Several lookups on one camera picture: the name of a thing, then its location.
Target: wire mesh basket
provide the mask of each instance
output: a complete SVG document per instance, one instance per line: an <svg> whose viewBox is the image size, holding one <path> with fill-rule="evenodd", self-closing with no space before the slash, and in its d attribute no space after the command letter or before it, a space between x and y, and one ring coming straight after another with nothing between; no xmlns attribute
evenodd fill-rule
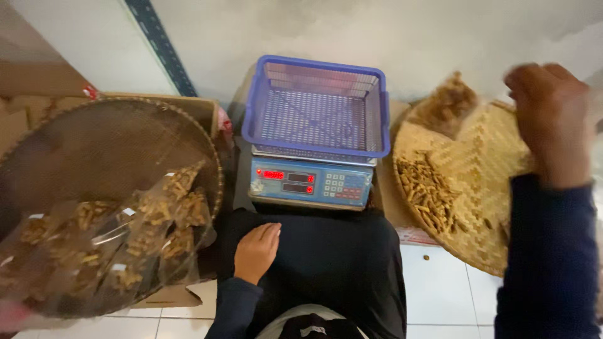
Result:
<svg viewBox="0 0 603 339"><path fill-rule="evenodd" d="M178 255L176 261L169 262L178 267L166 269L175 272L174 275L182 271L179 266L186 265L196 249L213 241L207 230L220 210L223 196L224 179L218 155L199 123L176 106L144 98L95 100L45 121L0 159L0 258L3 258L0 259L3 261L0 264L0 297L22 302L46 316L80 318L117 311L156 292L172 279L172 276L160 276L163 259L158 253L168 245L163 245L164 236L169 237L174 228L169 222L177 217L172 214L173 218L166 220L165 225L161 224L162 233L157 231L157 236L150 238L147 234L151 240L145 242L145 246L154 252L139 254L145 269L137 271L136 283L123 290L110 286L109 268L125 270L124 264L114 265L119 262L116 258L123 250L133 247L133 242L128 245L128 241L136 240L136 234L142 234L142 230L148 233L151 229L137 229L131 226L133 221L125 223L128 236L121 232L125 228L118 221L132 214L139 215L138 210L147 206L136 202L144 201L143 198L149 197L147 194L132 201L137 192L153 189L166 177L175 177L173 170L196 163L203 165L192 171L194 176L188 179L191 183L183 189L192 187L203 192L208 217L205 227L186 229L190 233L186 256ZM165 187L160 186L158 190L163 192ZM75 219L77 222L71 221L75 218L72 211L77 211L82 204L86 207L86 202L96 206L89 208L94 213L102 212L97 206L99 202L102 206L128 206L123 210L127 216L118 214L115 218L111 214L108 223L104 223L105 220L95 223L100 226L98 230L90 228L85 232L57 232L55 235L54 231L63 226L71 230L67 227L80 223L79 217ZM134 207L137 210L134 214L129 207L137 205L140 208ZM28 220L35 221L32 218L39 218L40 227L19 227ZM24 229L36 231L33 235L40 239L34 243L29 239L31 236L26 238L25 231L21 232ZM100 234L109 236L115 231L120 231L120 236L108 237L107 242L96 243L97 237L91 239ZM84 273L83 265L79 261L72 265L71 252L55 255L60 248L53 243L63 236L66 245L62 248L70 249L73 245L76 255L100 253L91 256L99 264L95 266L98 269L89 270L91 277L85 277L85 289L78 290L76 279L71 278ZM19 265L9 270L7 267L11 263ZM10 279L13 273L19 281Z"/></svg>
<svg viewBox="0 0 603 339"><path fill-rule="evenodd" d="M385 75L376 68L265 55L243 137L260 151L369 162L390 152Z"/></svg>

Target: lap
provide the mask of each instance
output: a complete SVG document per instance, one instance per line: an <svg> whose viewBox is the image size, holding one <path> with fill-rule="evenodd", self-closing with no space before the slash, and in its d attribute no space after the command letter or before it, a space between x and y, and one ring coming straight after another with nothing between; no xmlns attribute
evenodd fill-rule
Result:
<svg viewBox="0 0 603 339"><path fill-rule="evenodd" d="M237 210L219 232L219 281L232 276L240 239L267 222L280 222L282 228L274 264L260 281L264 295L254 317L257 331L291 307L317 303L351 319L370 337L403 337L399 240L385 218L365 214L346 221Z"/></svg>

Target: hand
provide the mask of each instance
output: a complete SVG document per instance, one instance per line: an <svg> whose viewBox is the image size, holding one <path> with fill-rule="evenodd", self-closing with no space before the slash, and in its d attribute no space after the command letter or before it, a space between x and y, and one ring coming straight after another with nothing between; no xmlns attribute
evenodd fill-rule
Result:
<svg viewBox="0 0 603 339"><path fill-rule="evenodd" d="M587 126L589 87L558 64L535 63L505 77L517 103L517 125L545 185L578 187L590 179L594 126Z"/></svg>
<svg viewBox="0 0 603 339"><path fill-rule="evenodd" d="M254 228L241 239L235 252L235 277L257 285L268 271L279 248L280 224Z"/></svg>

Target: plastic bag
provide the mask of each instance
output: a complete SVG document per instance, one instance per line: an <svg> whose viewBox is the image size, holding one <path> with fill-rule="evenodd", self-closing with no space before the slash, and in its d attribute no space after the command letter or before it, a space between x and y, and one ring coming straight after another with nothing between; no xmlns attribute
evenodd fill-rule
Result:
<svg viewBox="0 0 603 339"><path fill-rule="evenodd" d="M197 260L193 254L211 245L215 238L207 199L199 187L182 200L175 212L174 225L161 251L160 281L166 285L174 284L194 273Z"/></svg>
<svg viewBox="0 0 603 339"><path fill-rule="evenodd" d="M170 171L122 203L67 201L24 215L0 243L0 298L46 316L90 317L136 303L184 266L195 269L195 249L213 232L203 190L189 193L203 164ZM174 238L175 219L186 225L179 232L193 236ZM159 273L170 234L187 251Z"/></svg>

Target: blue plastic basket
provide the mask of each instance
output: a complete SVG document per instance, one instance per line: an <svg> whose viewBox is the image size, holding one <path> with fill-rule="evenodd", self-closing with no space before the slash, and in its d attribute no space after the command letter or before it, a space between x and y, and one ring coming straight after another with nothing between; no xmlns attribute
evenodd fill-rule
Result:
<svg viewBox="0 0 603 339"><path fill-rule="evenodd" d="M376 68L265 55L243 137L260 151L343 162L390 152L385 74Z"/></svg>

